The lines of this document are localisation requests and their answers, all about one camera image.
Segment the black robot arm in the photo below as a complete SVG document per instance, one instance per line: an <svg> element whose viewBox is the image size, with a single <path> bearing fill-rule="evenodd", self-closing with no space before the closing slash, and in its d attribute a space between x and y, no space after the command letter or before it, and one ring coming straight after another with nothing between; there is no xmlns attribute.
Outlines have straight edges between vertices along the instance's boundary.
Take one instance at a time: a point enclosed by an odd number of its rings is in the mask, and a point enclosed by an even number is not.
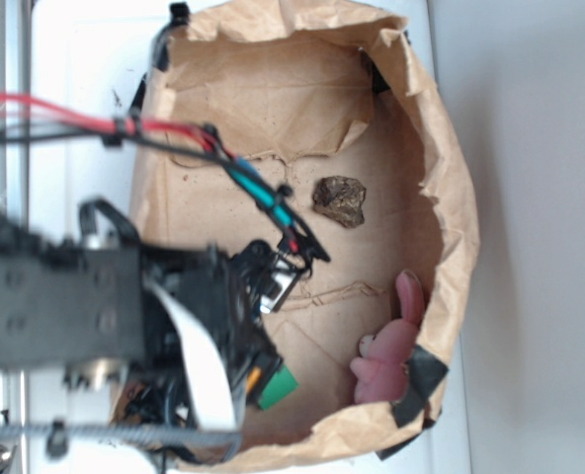
<svg viewBox="0 0 585 474"><path fill-rule="evenodd" d="M155 246L103 199L80 222L80 242L53 244L0 212L0 369L61 365L91 384L130 366L200 430L237 431L282 364L262 318L322 252Z"/></svg>

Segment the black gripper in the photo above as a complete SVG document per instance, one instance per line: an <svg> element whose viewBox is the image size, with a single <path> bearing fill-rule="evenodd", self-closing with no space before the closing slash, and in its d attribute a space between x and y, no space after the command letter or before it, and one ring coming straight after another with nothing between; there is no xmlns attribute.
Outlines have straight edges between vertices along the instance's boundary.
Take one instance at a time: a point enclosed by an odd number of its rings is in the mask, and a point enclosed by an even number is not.
<svg viewBox="0 0 585 474"><path fill-rule="evenodd" d="M150 424L238 430L284 360L264 316L311 275L316 253L254 240L229 256L147 246L141 257L149 373L138 416Z"/></svg>

